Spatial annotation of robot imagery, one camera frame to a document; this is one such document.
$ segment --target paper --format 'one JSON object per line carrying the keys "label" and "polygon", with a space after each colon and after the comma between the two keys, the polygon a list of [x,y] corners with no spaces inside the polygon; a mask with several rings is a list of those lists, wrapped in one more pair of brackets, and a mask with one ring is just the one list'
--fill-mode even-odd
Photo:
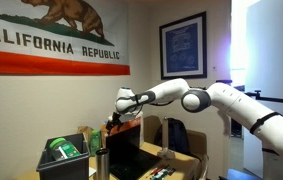
{"label": "paper", "polygon": [[97,170],[93,169],[92,167],[89,167],[89,177],[91,177]]}

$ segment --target cup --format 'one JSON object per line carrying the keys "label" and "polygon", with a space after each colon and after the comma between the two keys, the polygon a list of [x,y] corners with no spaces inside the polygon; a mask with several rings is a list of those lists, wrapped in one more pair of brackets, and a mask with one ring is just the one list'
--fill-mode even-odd
{"label": "cup", "polygon": [[97,180],[110,179],[110,149],[102,148],[95,152],[97,164]]}

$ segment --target california republic flag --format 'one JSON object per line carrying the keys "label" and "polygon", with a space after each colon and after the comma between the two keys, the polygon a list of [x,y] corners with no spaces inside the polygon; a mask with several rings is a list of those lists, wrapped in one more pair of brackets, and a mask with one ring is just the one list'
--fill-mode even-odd
{"label": "california republic flag", "polygon": [[129,75],[127,4],[0,0],[0,74]]}

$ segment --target blue poster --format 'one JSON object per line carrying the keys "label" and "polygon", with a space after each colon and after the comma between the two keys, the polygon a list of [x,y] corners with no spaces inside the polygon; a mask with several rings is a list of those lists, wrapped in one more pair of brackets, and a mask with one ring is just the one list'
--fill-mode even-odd
{"label": "blue poster", "polygon": [[199,70],[197,24],[168,31],[165,35],[167,73]]}

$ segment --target black bag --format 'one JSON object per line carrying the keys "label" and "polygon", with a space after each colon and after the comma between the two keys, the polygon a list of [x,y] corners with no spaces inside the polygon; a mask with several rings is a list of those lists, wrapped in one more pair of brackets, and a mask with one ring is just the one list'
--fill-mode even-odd
{"label": "black bag", "polygon": [[[168,124],[169,149],[193,157],[190,152],[187,130],[183,122],[178,119],[168,118]],[[162,125],[156,132],[154,144],[162,146]]]}

